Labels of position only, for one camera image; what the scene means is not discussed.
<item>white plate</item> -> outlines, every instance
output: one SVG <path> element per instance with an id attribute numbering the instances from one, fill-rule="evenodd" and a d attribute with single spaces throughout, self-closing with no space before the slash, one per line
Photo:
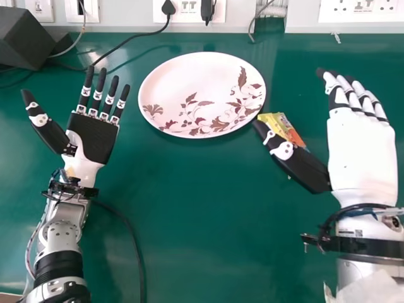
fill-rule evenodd
<path id="1" fill-rule="evenodd" d="M 139 107 L 155 128 L 182 138 L 231 133 L 262 108 L 263 77 L 248 62 L 219 52 L 195 52 L 155 68 L 139 91 Z"/>

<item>wall switch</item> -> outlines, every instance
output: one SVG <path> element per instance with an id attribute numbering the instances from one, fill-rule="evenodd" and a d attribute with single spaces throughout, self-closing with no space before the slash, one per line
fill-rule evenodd
<path id="1" fill-rule="evenodd" d="M 14 0 L 0 0 L 0 6 L 9 6 L 10 8 L 13 8 Z"/>
<path id="2" fill-rule="evenodd" d="M 153 22 L 165 23 L 167 17 L 162 12 L 165 0 L 153 0 Z M 201 0 L 171 0 L 177 12 L 171 16 L 171 23 L 202 23 Z M 217 0 L 211 23 L 226 22 L 226 0 Z"/>
<path id="3" fill-rule="evenodd" d="M 86 10 L 86 23 L 100 23 L 100 7 L 98 0 L 83 0 Z M 81 9 L 79 0 L 64 0 L 66 10 L 66 21 L 69 23 L 83 23 L 84 12 Z"/>
<path id="4" fill-rule="evenodd" d="M 404 0 L 321 0 L 319 23 L 403 22 Z"/>
<path id="5" fill-rule="evenodd" d="M 52 0 L 25 0 L 25 8 L 39 22 L 55 22 Z"/>

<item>plug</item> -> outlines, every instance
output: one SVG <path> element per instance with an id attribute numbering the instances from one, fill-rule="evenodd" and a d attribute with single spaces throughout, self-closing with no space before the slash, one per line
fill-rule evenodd
<path id="1" fill-rule="evenodd" d="M 217 0 L 213 4 L 213 0 L 202 0 L 201 2 L 201 17 L 205 21 L 206 26 L 212 21 L 213 15 L 215 14 L 215 6 Z"/>
<path id="2" fill-rule="evenodd" d="M 171 15 L 174 15 L 176 10 L 174 5 L 172 4 L 171 0 L 165 0 L 164 4 L 162 6 L 162 12 L 165 14 L 168 18 L 170 18 Z"/>

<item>white cloth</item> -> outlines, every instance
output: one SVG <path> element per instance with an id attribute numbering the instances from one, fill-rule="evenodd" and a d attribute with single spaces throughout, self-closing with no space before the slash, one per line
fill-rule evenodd
<path id="1" fill-rule="evenodd" d="M 404 303 L 404 290 L 384 270 L 344 287 L 336 298 L 324 283 L 324 296 L 326 303 Z"/>

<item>green table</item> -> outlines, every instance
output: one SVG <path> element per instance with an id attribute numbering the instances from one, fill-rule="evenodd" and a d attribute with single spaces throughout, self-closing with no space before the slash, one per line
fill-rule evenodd
<path id="1" fill-rule="evenodd" d="M 98 65 L 116 69 L 133 88 L 116 148 L 96 185 L 100 201 L 123 211 L 136 227 L 150 303 L 324 302 L 323 281 L 336 283 L 336 254 L 323 256 L 314 248 L 304 254 L 299 234 L 316 232 L 339 209 L 338 202 L 288 180 L 250 125 L 194 141 L 167 136 L 142 118 L 140 84 L 166 60 L 216 51 L 250 62 L 268 86 L 264 111 L 285 112 L 324 161 L 328 104 L 314 71 L 323 66 L 358 77 L 382 100 L 396 129 L 403 180 L 403 36 L 342 35 L 337 44 L 331 35 L 284 35 L 280 20 L 259 28 L 255 45 L 238 34 L 145 37 Z M 95 53 L 79 57 L 91 62 L 126 37 L 86 34 L 79 50 Z M 77 58 L 63 60 L 74 64 Z M 0 83 L 24 73 L 0 74 Z M 45 206 L 40 191 L 62 166 L 31 128 L 19 88 L 30 89 L 48 114 L 66 125 L 82 83 L 82 73 L 47 66 L 22 85 L 0 90 L 0 291 L 23 290 L 25 246 Z M 81 246 L 94 302 L 138 302 L 136 259 L 120 221 L 94 206 Z"/>

